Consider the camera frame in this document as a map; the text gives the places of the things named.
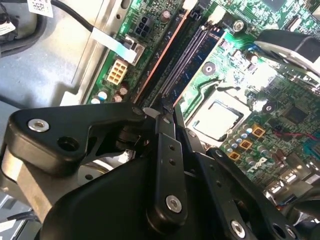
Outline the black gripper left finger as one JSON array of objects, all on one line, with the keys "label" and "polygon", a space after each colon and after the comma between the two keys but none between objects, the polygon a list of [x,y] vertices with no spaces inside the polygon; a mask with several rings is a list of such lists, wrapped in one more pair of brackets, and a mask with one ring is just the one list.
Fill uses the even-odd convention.
[{"label": "black gripper left finger", "polygon": [[8,120],[2,171],[44,224],[66,194],[138,159],[181,157],[173,109],[130,102],[25,109]]}]

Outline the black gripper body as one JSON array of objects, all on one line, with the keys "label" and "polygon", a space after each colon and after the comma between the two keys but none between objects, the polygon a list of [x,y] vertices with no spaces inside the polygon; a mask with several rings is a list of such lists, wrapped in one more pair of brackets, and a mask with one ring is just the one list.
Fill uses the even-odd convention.
[{"label": "black gripper body", "polygon": [[222,225],[203,181],[181,157],[130,161],[63,196],[42,240],[220,240]]}]

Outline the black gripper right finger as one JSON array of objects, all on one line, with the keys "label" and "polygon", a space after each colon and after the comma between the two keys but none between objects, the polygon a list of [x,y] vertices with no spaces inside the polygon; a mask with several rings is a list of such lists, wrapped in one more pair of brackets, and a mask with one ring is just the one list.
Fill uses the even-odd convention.
[{"label": "black gripper right finger", "polygon": [[174,107],[184,170],[195,177],[196,208],[215,240],[299,240],[301,235],[246,175],[217,147],[205,151]]}]

